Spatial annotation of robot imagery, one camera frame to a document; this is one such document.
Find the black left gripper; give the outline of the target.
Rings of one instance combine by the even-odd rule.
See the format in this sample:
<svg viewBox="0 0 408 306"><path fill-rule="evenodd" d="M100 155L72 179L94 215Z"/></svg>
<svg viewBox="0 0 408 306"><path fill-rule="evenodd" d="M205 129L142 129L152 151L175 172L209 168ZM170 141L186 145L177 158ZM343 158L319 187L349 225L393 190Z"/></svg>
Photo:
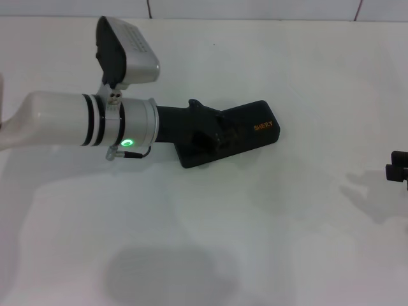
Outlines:
<svg viewBox="0 0 408 306"><path fill-rule="evenodd" d="M189 100L186 108L158 106L156 142L187 145L206 152L228 150L240 144L243 131L236 112L220 112Z"/></svg>

